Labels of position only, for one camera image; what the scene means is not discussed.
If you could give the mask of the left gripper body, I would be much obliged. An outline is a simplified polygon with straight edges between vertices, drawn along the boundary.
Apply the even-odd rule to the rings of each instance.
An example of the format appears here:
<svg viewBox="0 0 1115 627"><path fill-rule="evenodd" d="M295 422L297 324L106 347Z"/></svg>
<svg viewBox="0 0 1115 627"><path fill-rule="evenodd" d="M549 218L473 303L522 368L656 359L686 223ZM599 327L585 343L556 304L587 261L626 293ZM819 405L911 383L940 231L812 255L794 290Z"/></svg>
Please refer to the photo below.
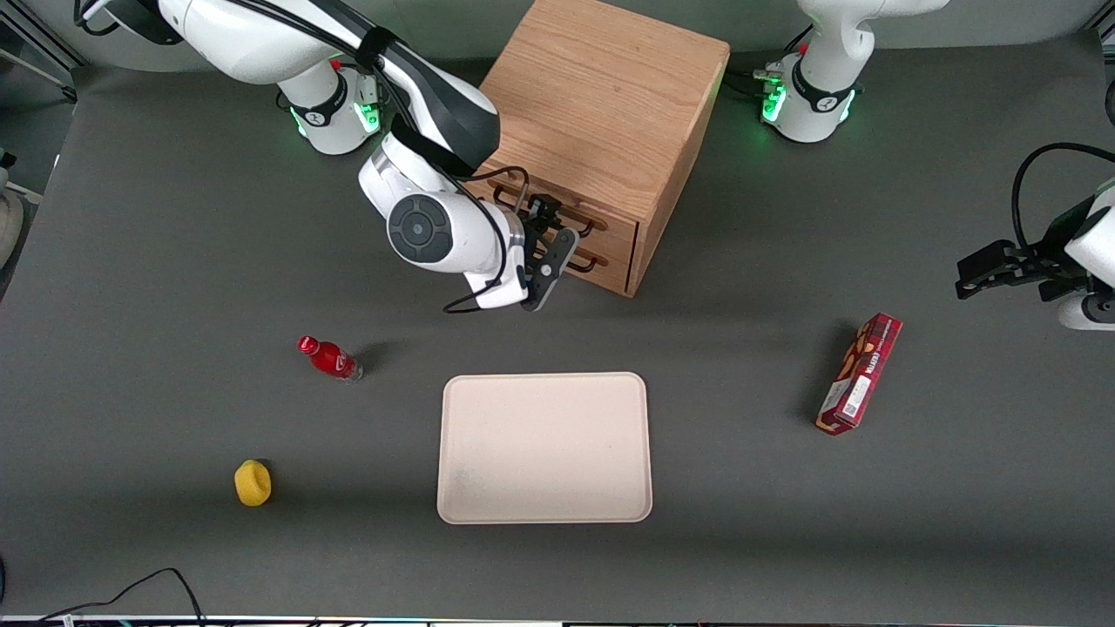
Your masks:
<svg viewBox="0 0 1115 627"><path fill-rule="evenodd" d="M1090 274L1064 252L1063 245L1016 245L1017 280L1015 286L1032 286L1040 301L1055 301L1090 290Z"/></svg>

